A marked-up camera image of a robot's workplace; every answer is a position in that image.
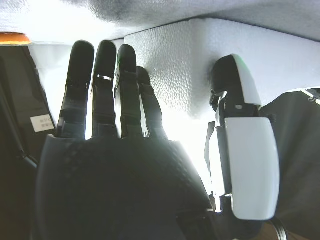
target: white label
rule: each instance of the white label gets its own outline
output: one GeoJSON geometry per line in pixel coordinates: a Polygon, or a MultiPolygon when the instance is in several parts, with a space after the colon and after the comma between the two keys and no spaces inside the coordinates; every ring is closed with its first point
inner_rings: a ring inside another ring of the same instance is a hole
{"type": "Polygon", "coordinates": [[[55,129],[55,126],[53,125],[49,114],[42,116],[33,116],[30,117],[30,119],[33,129],[36,133],[55,129]]]}

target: white foam block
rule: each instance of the white foam block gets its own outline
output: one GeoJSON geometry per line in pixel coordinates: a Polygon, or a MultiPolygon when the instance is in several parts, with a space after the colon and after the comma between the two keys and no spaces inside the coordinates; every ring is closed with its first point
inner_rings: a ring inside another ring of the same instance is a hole
{"type": "Polygon", "coordinates": [[[220,19],[192,19],[125,37],[146,68],[162,106],[213,119],[209,99],[215,62],[238,54],[263,105],[294,89],[320,86],[320,43],[220,19]]]}

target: gray surface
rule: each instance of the gray surface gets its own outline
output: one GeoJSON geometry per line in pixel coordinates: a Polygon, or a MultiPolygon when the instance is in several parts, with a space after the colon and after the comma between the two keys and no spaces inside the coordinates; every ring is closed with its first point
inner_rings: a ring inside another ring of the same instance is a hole
{"type": "Polygon", "coordinates": [[[113,40],[197,16],[320,41],[318,0],[2,0],[0,13],[0,32],[44,42],[113,40]]]}

